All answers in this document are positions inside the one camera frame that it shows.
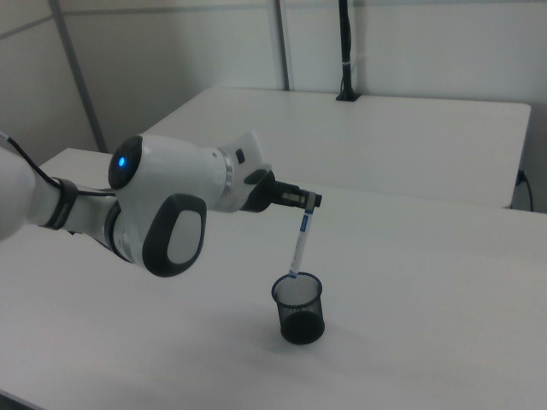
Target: white table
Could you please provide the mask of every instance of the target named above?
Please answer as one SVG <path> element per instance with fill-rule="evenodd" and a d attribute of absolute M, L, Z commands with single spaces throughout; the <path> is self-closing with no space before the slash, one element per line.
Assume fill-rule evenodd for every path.
<path fill-rule="evenodd" d="M 213 88 L 149 132 L 217 146 L 254 128 L 283 179 L 503 208 L 529 115 L 514 103 Z"/>
<path fill-rule="evenodd" d="M 102 187 L 108 160 L 45 169 Z M 324 195 L 303 258 L 324 285 L 316 343 L 285 342 L 270 296 L 298 210 L 209 213 L 175 278 L 26 227 L 0 243 L 0 390 L 47 410 L 544 408 L 544 215 L 305 188 Z"/>

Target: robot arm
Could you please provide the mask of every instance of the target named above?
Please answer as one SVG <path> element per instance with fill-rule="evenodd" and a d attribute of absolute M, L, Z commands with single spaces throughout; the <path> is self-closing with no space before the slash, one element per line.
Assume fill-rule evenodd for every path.
<path fill-rule="evenodd" d="M 4 149 L 0 172 L 8 176 L 0 183 L 0 240 L 24 224 L 84 233 L 161 277 L 196 261 L 208 209 L 261 212 L 271 203 L 305 208 L 309 197 L 275 181 L 254 132 L 220 148 L 155 135 L 129 138 L 112 156 L 110 192 L 53 181 Z M 320 204 L 316 196 L 315 206 Z"/>

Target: black mesh cup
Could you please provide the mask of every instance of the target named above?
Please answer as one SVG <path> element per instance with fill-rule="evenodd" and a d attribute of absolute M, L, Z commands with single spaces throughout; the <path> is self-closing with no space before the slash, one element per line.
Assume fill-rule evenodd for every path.
<path fill-rule="evenodd" d="M 300 272 L 277 279 L 272 297 L 277 303 L 281 335 L 287 342 L 308 344 L 315 342 L 325 330 L 321 309 L 323 287 L 314 275 Z"/>

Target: white wall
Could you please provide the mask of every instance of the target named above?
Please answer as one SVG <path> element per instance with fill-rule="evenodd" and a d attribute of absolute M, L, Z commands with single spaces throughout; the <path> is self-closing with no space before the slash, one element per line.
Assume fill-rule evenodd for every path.
<path fill-rule="evenodd" d="M 50 15 L 46 0 L 0 0 L 0 129 L 38 163 L 97 149 Z"/>
<path fill-rule="evenodd" d="M 547 212 L 547 3 L 362 3 L 350 8 L 357 90 L 531 104 L 522 166 L 536 208 Z M 292 89 L 336 92 L 341 79 L 337 0 L 284 4 Z M 517 189 L 515 205 L 528 207 L 524 186 Z"/>
<path fill-rule="evenodd" d="M 265 0 L 62 7 L 110 149 L 210 86 L 279 87 Z"/>

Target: white marker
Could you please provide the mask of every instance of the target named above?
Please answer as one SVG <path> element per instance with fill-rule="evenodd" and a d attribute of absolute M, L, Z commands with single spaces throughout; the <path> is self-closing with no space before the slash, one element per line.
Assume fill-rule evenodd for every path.
<path fill-rule="evenodd" d="M 311 218 L 314 215 L 314 206 L 315 193 L 310 192 L 308 202 L 306 203 L 306 210 L 304 211 L 304 216 L 302 218 L 302 224 L 300 225 L 300 232 L 298 233 L 297 246 L 294 249 L 294 255 L 292 256 L 291 269 L 289 269 L 289 276 L 291 278 L 295 278 L 300 269 L 300 262 L 302 262 L 302 255 L 304 253 L 304 246 L 306 246 L 306 239 L 308 238 Z"/>

